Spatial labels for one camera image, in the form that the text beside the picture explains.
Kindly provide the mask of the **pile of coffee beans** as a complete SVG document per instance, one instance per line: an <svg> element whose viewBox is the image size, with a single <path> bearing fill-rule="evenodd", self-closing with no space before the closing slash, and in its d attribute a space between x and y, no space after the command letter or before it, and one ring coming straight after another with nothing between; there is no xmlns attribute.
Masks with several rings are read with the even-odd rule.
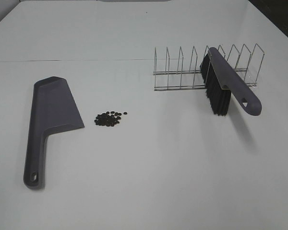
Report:
<svg viewBox="0 0 288 230"><path fill-rule="evenodd" d="M120 123L122 116L127 114L127 112L106 111L98 114L94 119L94 123L97 126L114 127Z"/></svg>

